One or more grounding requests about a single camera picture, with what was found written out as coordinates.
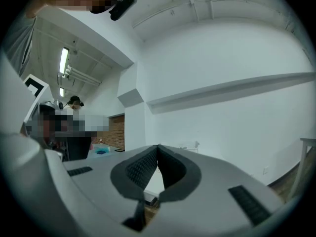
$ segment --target brick wall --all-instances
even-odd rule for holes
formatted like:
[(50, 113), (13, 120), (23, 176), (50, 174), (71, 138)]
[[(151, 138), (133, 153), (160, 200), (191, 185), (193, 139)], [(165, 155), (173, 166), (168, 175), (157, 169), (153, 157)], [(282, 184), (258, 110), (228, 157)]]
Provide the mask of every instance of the brick wall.
[(102, 137), (103, 144), (125, 150), (124, 121), (124, 115), (109, 118), (109, 131), (98, 132), (94, 143), (100, 143)]

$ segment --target table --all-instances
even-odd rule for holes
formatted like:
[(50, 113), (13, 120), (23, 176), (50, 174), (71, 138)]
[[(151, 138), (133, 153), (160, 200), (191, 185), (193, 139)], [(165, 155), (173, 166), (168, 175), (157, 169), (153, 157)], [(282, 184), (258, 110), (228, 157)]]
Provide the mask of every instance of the table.
[(297, 187), (300, 183), (302, 173), (303, 173), (304, 161), (305, 161), (306, 154), (307, 154), (307, 147), (316, 147), (316, 139), (314, 139), (314, 138), (301, 138), (301, 141), (303, 142), (301, 161), (300, 161), (300, 164), (298, 166), (298, 170), (297, 170), (294, 184), (293, 184), (291, 191), (287, 197), (288, 201), (293, 197), (293, 195), (295, 194)]

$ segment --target black vent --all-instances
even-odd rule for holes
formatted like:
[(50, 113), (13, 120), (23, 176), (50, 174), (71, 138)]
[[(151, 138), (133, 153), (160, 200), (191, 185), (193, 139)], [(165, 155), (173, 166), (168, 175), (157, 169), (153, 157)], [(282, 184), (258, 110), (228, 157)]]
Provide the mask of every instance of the black vent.
[(142, 190), (145, 190), (157, 168), (157, 150), (145, 154), (126, 168), (126, 175)]
[(89, 172), (91, 170), (92, 170), (92, 168), (90, 168), (90, 167), (83, 167), (83, 168), (76, 168), (76, 169), (68, 170), (67, 172), (70, 176), (77, 176), (77, 175)]
[(242, 185), (228, 189), (254, 226), (270, 217), (270, 213)]

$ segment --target gray fabric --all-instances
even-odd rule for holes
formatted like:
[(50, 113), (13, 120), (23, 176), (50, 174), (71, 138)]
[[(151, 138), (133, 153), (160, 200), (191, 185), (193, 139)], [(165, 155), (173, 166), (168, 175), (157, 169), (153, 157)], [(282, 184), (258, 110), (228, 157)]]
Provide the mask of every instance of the gray fabric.
[(25, 12), (15, 19), (3, 39), (3, 49), (19, 76), (30, 59), (32, 35), (36, 18), (27, 18)]

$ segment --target white pipe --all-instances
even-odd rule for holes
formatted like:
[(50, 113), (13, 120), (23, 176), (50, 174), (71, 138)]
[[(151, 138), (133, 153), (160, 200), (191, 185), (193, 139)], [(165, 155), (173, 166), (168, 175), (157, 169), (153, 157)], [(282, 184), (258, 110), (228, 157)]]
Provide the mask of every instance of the white pipe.
[(76, 76), (74, 76), (74, 75), (69, 75), (69, 76), (70, 76), (70, 77), (73, 77), (73, 78), (75, 78), (75, 79), (77, 79), (77, 80), (83, 81), (83, 82), (85, 82), (85, 83), (91, 84), (91, 85), (93, 85), (93, 86), (99, 86), (99, 84), (97, 84), (97, 83), (95, 83), (95, 82), (87, 81), (87, 80), (84, 80), (84, 79), (82, 79), (82, 78), (76, 77)]
[(88, 78), (88, 79), (90, 79), (92, 81), (95, 81), (96, 83), (101, 83), (101, 81), (99, 81), (99, 80), (97, 80), (97, 79), (95, 79), (95, 78), (93, 78), (93, 77), (91, 77), (91, 76), (89, 76), (89, 75), (87, 75), (87, 74), (85, 74), (85, 73), (83, 73), (83, 72), (81, 72), (81, 71), (69, 66), (69, 65), (68, 65), (68, 68), (71, 70), (71, 73), (73, 72), (73, 73), (75, 73), (77, 75), (81, 75), (81, 76), (86, 77), (86, 78)]
[(66, 68), (66, 70), (65, 70), (64, 74), (70, 75), (70, 74), (71, 74), (71, 69)]
[(78, 93), (78, 92), (75, 92), (75, 91), (73, 91), (73, 90), (71, 90), (71, 89), (66, 89), (66, 88), (64, 88), (64, 92), (67, 94), (68, 93), (68, 91), (69, 92), (71, 92), (71, 93), (73, 93), (74, 95), (81, 95), (81, 96), (84, 96), (84, 97), (86, 97), (85, 95), (83, 95), (83, 94), (80, 94), (80, 93)]
[[(210, 1), (211, 2), (211, 12), (210, 12), (210, 15), (211, 15), (211, 18), (213, 17), (214, 18), (214, 11), (213, 11), (213, 4), (212, 4), (212, 1), (229, 1), (229, 0), (194, 0), (194, 2), (206, 2), (206, 1)], [(236, 1), (242, 1), (242, 2), (247, 2), (247, 3), (251, 3), (247, 0), (236, 0)], [(179, 7), (179, 6), (182, 6), (182, 5), (185, 5), (185, 4), (190, 4), (190, 2), (185, 2), (185, 3), (181, 3), (181, 4), (178, 4), (178, 5), (174, 5), (174, 6), (171, 6), (171, 7), (167, 7), (167, 8), (164, 8), (164, 9), (161, 9), (157, 12), (155, 12), (154, 14), (151, 14), (150, 16), (142, 19), (141, 21), (137, 22), (135, 25), (133, 25), (133, 28), (139, 26), (141, 23), (145, 22), (146, 20), (156, 16), (157, 14), (161, 13), (161, 12), (164, 12), (166, 10), (169, 10), (169, 9), (173, 9), (175, 7)]]
[[(53, 36), (53, 35), (51, 35), (51, 34), (48, 34), (48, 33), (46, 33), (46, 32), (43, 32), (43, 31), (41, 31), (41, 30), (38, 29), (38, 28), (35, 28), (35, 30), (36, 30), (37, 32), (40, 32), (41, 34), (44, 34), (44, 35), (46, 35), (46, 36), (48, 36), (48, 37), (51, 37), (52, 39), (54, 39), (54, 40), (56, 40), (56, 41), (59, 41), (59, 42), (63, 43), (63, 44), (65, 45), (65, 47), (75, 48), (73, 45), (69, 45), (68, 43), (63, 42), (62, 40), (56, 38), (55, 36)], [(97, 63), (102, 64), (102, 65), (105, 66), (105, 67), (112, 68), (112, 67), (110, 67), (109, 65), (107, 65), (107, 64), (105, 64), (105, 63), (103, 63), (103, 62), (101, 62), (101, 61), (98, 61), (97, 59), (93, 58), (92, 56), (86, 54), (85, 52), (82, 52), (81, 50), (78, 50), (78, 52), (80, 52), (80, 53), (82, 53), (83, 55), (89, 57), (90, 59), (96, 61)]]
[(193, 5), (194, 11), (195, 11), (196, 17), (197, 17), (197, 22), (199, 22), (198, 12), (197, 12), (195, 1), (194, 0), (190, 0), (190, 3), (191, 3), (191, 5)]
[(214, 10), (213, 10), (212, 0), (209, 0), (209, 5), (210, 5), (210, 16), (211, 16), (211, 19), (214, 19)]
[(170, 10), (170, 9), (172, 9), (172, 8), (175, 8), (175, 7), (179, 7), (179, 6), (184, 5), (184, 4), (190, 4), (190, 2), (185, 2), (185, 3), (181, 3), (181, 4), (177, 4), (177, 5), (174, 5), (174, 6), (167, 7), (167, 8), (165, 8), (165, 9), (161, 9), (161, 10), (155, 12), (154, 14), (152, 14), (152, 15), (150, 15), (150, 16), (144, 18), (144, 19), (142, 19), (141, 21), (139, 21), (139, 22), (136, 23), (135, 25), (133, 25), (133, 28), (135, 28), (136, 26), (138, 26), (138, 25), (140, 25), (141, 23), (145, 22), (146, 20), (148, 20), (148, 19), (150, 19), (150, 18), (156, 16), (156, 15), (159, 14), (159, 13), (162, 13), (162, 12), (164, 12), (164, 11), (166, 11), (166, 10)]
[(97, 85), (100, 85), (101, 83), (100, 82), (96, 82), (96, 81), (93, 81), (93, 80), (89, 80), (88, 78), (86, 78), (85, 76), (82, 76), (82, 75), (79, 75), (79, 74), (74, 74), (74, 73), (65, 73), (65, 75), (67, 75), (67, 76), (70, 76), (70, 77), (74, 77), (74, 78), (76, 78), (76, 79), (78, 79), (78, 80), (81, 80), (81, 81), (84, 81), (84, 82), (86, 82), (86, 81), (88, 81), (88, 82), (90, 82), (90, 83), (94, 83), (94, 84), (97, 84)]

